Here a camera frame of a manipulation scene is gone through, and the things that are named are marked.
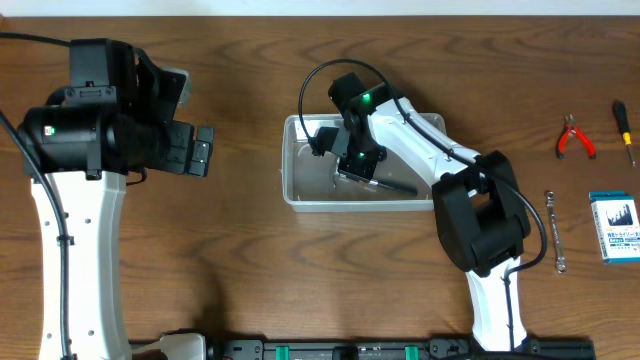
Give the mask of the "silver ring wrench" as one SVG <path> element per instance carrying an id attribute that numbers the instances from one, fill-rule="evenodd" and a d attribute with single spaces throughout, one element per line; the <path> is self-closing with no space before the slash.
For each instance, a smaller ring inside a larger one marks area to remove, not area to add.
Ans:
<path id="1" fill-rule="evenodd" d="M 554 241 L 555 248 L 555 268 L 559 274 L 564 274 L 567 271 L 566 258 L 564 256 L 563 244 L 559 237 L 559 231 L 555 213 L 555 194 L 552 191 L 545 192 L 546 207 L 550 220 L 551 233 Z"/>

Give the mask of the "black yellow screwdriver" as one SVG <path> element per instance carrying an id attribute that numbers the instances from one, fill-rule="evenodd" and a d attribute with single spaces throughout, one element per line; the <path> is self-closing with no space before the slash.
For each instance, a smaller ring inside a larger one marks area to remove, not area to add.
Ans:
<path id="1" fill-rule="evenodd" d="M 636 166 L 636 160 L 633 153 L 633 144 L 631 138 L 631 127 L 629 124 L 628 113 L 625 104 L 622 101 L 615 100 L 612 105 L 612 111 L 617 122 L 619 133 L 623 139 L 631 166 Z"/>

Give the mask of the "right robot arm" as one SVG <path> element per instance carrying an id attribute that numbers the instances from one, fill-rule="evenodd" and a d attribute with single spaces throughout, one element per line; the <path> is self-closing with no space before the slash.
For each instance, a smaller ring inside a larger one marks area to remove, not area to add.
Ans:
<path id="1" fill-rule="evenodd" d="M 388 82 L 367 88 L 355 73 L 333 81 L 328 96 L 346 139 L 323 145 L 338 155 L 340 174 L 363 182 L 394 153 L 431 189 L 440 244 L 465 273 L 473 306 L 472 335 L 485 351 L 513 351 L 527 339 L 517 294 L 532 209 L 510 161 L 455 142 L 415 111 Z"/>

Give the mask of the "clear plastic container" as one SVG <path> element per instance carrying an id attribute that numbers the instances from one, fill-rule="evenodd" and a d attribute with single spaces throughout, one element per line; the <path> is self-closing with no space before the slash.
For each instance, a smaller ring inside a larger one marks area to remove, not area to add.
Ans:
<path id="1" fill-rule="evenodd" d="M 328 152 L 312 154 L 297 115 L 285 120 L 282 140 L 282 192 L 296 212 L 403 212 L 431 211 L 431 188 L 399 156 L 388 153 L 377 164 L 374 178 L 404 184 L 417 191 L 383 189 L 356 182 L 338 173 L 338 158 Z"/>

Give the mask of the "red handled pliers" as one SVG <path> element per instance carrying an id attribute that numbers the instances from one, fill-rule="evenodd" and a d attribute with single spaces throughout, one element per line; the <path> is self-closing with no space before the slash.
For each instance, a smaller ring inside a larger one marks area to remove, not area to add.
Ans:
<path id="1" fill-rule="evenodd" d="M 595 159 L 597 157 L 593 142 L 576 125 L 575 118 L 572 114 L 564 116 L 564 127 L 556 143 L 556 157 L 560 160 L 565 158 L 565 148 L 569 138 L 576 138 L 582 144 L 589 159 Z"/>

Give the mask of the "small steel hammer black grip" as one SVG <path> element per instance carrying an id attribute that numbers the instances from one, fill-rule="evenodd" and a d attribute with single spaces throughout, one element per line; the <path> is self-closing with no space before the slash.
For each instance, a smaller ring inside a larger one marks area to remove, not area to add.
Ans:
<path id="1" fill-rule="evenodd" d="M 334 187 L 337 187 L 337 182 L 339 180 L 351 181 L 354 183 L 360 183 L 363 186 L 367 186 L 369 188 L 384 189 L 384 190 L 399 192 L 399 193 L 403 193 L 411 196 L 418 195 L 418 190 L 415 187 L 410 185 L 395 183 L 388 180 L 377 180 L 377 179 L 368 180 L 365 178 L 357 177 L 355 175 L 336 170 L 332 175 L 332 183 Z"/>

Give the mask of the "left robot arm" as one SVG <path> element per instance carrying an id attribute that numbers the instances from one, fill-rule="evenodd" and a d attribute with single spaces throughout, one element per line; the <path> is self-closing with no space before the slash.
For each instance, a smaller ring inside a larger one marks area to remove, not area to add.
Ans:
<path id="1" fill-rule="evenodd" d="M 120 289 L 120 223 L 129 175 L 203 177 L 214 131 L 175 119 L 189 74 L 128 43 L 68 43 L 70 82 L 30 109 L 18 143 L 43 250 L 43 359 L 203 359 L 198 333 L 131 344 Z"/>

